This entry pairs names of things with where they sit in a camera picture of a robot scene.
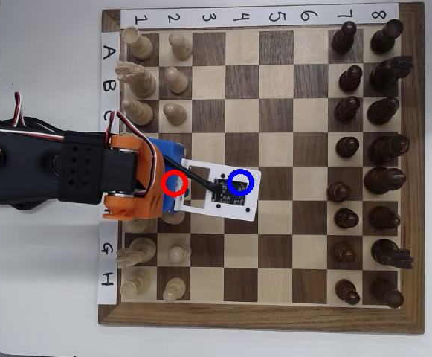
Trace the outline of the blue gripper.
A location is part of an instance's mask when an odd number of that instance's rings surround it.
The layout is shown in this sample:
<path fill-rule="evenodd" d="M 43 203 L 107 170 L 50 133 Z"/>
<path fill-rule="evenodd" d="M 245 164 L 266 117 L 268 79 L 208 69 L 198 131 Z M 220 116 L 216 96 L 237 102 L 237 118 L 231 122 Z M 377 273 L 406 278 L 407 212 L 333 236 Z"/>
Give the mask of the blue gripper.
<path fill-rule="evenodd" d="M 174 162 L 178 162 L 180 164 L 181 160 L 185 158 L 184 146 L 182 144 L 157 138 L 150 138 L 149 140 L 153 142 L 153 144 L 160 150 L 163 156 L 169 157 Z M 181 188 L 182 181 L 178 176 L 170 176 L 167 179 L 166 184 L 169 190 L 176 191 Z M 175 213 L 175 202 L 176 198 L 164 194 L 162 212 Z"/>

